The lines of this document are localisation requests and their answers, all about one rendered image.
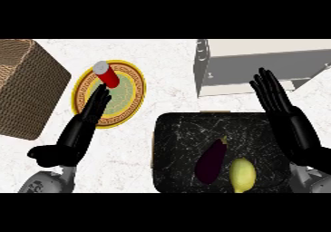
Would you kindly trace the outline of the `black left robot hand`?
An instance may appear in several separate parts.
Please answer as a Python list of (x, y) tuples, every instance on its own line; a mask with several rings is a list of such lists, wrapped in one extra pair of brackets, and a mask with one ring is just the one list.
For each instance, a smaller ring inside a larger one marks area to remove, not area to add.
[(53, 145), (35, 146), (26, 153), (26, 156), (35, 159), (40, 167), (77, 166), (85, 154), (94, 125), (102, 117), (109, 100), (111, 95), (106, 85), (100, 84), (93, 91), (81, 112), (74, 115), (65, 125), (56, 143)]

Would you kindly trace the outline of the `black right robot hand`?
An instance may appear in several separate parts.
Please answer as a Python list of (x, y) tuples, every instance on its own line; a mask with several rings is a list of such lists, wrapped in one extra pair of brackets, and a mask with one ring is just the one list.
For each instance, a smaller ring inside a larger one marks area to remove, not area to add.
[(331, 175), (331, 149), (325, 148), (304, 112), (291, 104), (270, 70), (258, 69), (249, 85), (266, 111), (283, 155), (297, 166), (310, 166)]

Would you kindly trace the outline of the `dark purple eggplant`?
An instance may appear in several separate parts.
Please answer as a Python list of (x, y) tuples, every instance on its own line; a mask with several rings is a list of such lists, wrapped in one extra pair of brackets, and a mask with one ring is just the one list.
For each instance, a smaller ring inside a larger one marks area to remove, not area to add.
[(226, 149), (226, 137), (221, 137), (211, 143), (196, 160), (193, 174), (204, 184), (211, 184), (218, 177)]

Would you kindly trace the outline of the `black marble tray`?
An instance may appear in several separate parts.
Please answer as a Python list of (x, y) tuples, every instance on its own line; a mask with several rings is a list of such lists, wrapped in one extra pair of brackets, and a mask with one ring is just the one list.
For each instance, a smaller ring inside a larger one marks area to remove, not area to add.
[[(218, 138), (226, 138), (227, 149), (218, 178), (207, 185), (195, 177), (193, 166)], [(288, 193), (289, 160), (261, 112), (170, 112), (156, 118), (152, 184), (159, 192), (230, 193), (229, 167), (240, 158), (255, 169), (251, 192)]]

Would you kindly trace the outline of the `brown wicker basket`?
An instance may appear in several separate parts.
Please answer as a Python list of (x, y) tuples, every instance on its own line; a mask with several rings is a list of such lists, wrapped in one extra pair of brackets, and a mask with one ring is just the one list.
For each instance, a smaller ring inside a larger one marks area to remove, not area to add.
[(0, 134), (34, 140), (71, 74), (31, 39), (0, 39)]

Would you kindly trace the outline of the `yellow patterned round plate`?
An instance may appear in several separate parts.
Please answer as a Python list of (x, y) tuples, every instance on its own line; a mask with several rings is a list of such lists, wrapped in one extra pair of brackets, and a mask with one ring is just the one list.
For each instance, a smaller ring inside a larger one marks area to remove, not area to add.
[[(96, 123), (97, 129), (108, 129), (121, 125), (136, 114), (142, 105), (146, 82), (137, 67), (122, 60), (106, 60), (119, 78), (119, 84), (109, 89), (111, 101), (103, 110), (102, 117)], [(81, 74), (71, 91), (71, 111), (78, 114), (93, 94), (97, 85), (102, 83), (93, 73), (93, 68)]]

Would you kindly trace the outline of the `yellow-green squash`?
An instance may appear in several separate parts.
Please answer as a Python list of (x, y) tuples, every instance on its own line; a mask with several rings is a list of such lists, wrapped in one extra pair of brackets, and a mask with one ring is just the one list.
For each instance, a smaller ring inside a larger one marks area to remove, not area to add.
[(248, 191), (255, 181), (255, 170), (245, 159), (235, 159), (229, 169), (229, 179), (236, 193)]

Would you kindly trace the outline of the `red can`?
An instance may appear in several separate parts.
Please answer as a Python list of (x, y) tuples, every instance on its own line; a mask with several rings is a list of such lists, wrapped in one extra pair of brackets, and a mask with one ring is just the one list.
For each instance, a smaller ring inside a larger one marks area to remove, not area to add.
[(97, 76), (99, 80), (106, 85), (106, 87), (109, 87), (109, 89), (112, 89), (118, 86), (118, 84), (119, 84), (118, 76), (116, 76), (115, 72), (112, 71), (111, 66), (108, 65), (108, 63), (105, 61), (99, 61), (93, 65), (93, 73)]

